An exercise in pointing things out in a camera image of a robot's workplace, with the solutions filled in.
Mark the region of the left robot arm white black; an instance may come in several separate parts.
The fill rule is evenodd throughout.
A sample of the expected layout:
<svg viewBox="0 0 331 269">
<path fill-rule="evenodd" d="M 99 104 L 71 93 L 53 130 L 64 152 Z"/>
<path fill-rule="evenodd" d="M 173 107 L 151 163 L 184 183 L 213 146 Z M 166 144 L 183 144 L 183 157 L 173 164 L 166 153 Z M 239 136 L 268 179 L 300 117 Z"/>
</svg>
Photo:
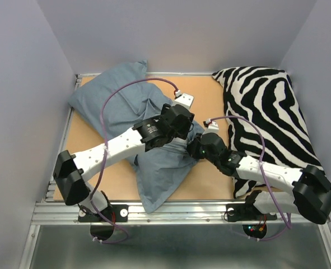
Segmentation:
<svg viewBox="0 0 331 269">
<path fill-rule="evenodd" d="M 73 154 L 68 150 L 60 152 L 53 178 L 65 205 L 80 205 L 97 220 L 106 220 L 110 203 L 88 181 L 128 157 L 163 147 L 176 138 L 186 139 L 194 119 L 190 108 L 178 102 L 165 104 L 159 115 L 135 124 L 106 143 Z"/>
</svg>

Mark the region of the blue striped pillowcase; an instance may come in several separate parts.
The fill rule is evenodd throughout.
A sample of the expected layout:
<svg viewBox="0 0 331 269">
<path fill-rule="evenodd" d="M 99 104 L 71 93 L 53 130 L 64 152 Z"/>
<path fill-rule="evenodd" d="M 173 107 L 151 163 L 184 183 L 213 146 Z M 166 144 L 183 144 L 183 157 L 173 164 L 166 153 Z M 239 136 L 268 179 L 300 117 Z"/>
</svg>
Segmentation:
<svg viewBox="0 0 331 269">
<path fill-rule="evenodd" d="M 110 140 L 136 123 L 159 115 L 164 104 L 172 103 L 156 85 L 144 81 L 146 74 L 146 60 L 121 63 L 77 89 L 68 103 L 101 137 Z M 194 122 L 186 140 L 127 158 L 148 214 L 177 190 L 197 164 L 187 153 L 187 145 L 203 131 Z"/>
</svg>

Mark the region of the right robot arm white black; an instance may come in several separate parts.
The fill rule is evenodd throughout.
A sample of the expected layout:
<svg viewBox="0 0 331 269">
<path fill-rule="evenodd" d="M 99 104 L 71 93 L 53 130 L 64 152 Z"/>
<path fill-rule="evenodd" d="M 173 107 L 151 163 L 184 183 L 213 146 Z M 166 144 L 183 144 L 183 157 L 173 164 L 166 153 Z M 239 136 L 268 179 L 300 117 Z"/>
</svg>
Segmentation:
<svg viewBox="0 0 331 269">
<path fill-rule="evenodd" d="M 222 174 L 235 179 L 252 180 L 279 189 L 278 193 L 250 196 L 244 214 L 256 219 L 261 214 L 285 212 L 299 214 L 315 224 L 325 224 L 331 213 L 331 182 L 312 165 L 288 168 L 229 150 L 216 133 L 198 133 L 187 147 L 194 159 L 206 159 Z"/>
</svg>

